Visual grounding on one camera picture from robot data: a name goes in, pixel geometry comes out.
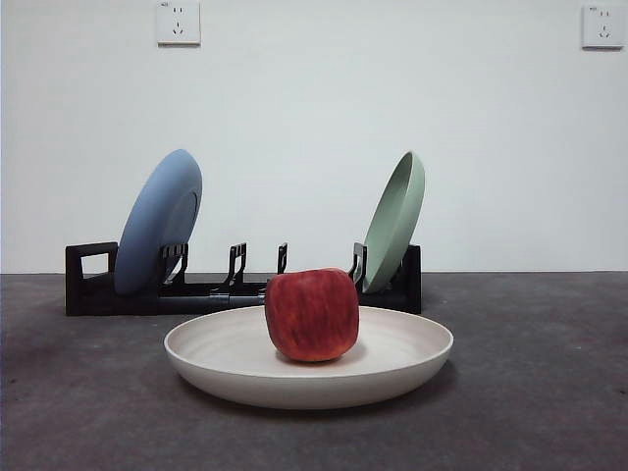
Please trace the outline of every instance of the concrete floor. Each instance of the concrete floor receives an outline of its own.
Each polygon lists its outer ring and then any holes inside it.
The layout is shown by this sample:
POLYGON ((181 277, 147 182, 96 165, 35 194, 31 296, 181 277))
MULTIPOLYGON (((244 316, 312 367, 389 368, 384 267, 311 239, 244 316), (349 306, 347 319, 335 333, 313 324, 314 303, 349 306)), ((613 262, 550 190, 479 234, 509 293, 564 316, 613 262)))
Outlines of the concrete floor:
POLYGON ((628 273, 425 274, 455 337, 379 404, 278 411, 183 381, 190 316, 66 317, 64 277, 2 277, 3 470, 628 469, 628 273))

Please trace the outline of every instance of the red apple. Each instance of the red apple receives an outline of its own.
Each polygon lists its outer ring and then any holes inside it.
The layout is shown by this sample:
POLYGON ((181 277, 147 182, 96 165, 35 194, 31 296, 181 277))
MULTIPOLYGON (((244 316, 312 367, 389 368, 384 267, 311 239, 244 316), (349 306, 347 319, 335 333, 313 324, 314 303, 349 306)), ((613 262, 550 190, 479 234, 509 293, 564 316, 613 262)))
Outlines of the red apple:
POLYGON ((293 360, 331 360, 357 341, 357 291, 338 268, 277 275, 266 286, 265 311, 271 341, 293 360))

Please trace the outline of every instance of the black dish rack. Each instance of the black dish rack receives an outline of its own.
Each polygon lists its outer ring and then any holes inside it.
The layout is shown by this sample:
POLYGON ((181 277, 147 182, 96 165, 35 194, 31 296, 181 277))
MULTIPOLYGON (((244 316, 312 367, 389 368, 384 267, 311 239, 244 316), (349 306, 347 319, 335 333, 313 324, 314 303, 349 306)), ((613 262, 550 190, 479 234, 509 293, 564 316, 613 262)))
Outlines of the black dish rack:
MULTIPOLYGON (((132 295, 119 295, 114 290, 116 242, 70 245, 66 247, 66 314, 68 316, 208 314, 245 306, 264 304, 266 284, 273 274, 254 274, 266 281, 244 280, 246 243, 233 245, 229 251, 229 272, 219 283, 189 283, 185 280, 189 247, 167 245, 159 253, 158 268, 144 290, 132 295), (82 258, 108 255, 107 272, 85 277, 82 258), (180 269, 166 277, 167 266, 181 259, 180 269)), ((347 272, 353 279, 361 305, 421 312, 421 247, 408 245, 399 267, 388 285, 379 292, 364 293, 368 247, 353 245, 353 264, 347 272)), ((286 270, 288 244, 279 246, 277 274, 286 270)))

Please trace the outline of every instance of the outlet cover plate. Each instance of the outlet cover plate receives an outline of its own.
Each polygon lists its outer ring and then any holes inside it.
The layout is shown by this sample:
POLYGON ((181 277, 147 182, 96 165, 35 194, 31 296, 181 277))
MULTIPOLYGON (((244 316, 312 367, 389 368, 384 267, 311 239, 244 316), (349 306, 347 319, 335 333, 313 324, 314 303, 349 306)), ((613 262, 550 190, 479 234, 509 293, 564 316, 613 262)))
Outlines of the outlet cover plate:
POLYGON ((200 3, 157 4, 157 44, 200 45, 200 3))
POLYGON ((582 47, 584 49, 621 49, 626 40, 623 5, 585 5, 582 7, 582 47))

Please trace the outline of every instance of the white plate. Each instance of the white plate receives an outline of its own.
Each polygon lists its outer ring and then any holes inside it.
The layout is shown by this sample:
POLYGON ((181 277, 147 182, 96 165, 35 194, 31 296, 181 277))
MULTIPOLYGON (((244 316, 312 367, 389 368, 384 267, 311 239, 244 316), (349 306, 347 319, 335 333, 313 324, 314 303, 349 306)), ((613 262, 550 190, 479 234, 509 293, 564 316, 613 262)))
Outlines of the white plate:
POLYGON ((278 353, 263 306, 198 317, 164 339, 175 369, 198 388, 281 409, 349 407, 407 393, 441 369, 452 344, 451 332, 434 321, 366 306, 357 343, 330 362, 298 363, 278 353))

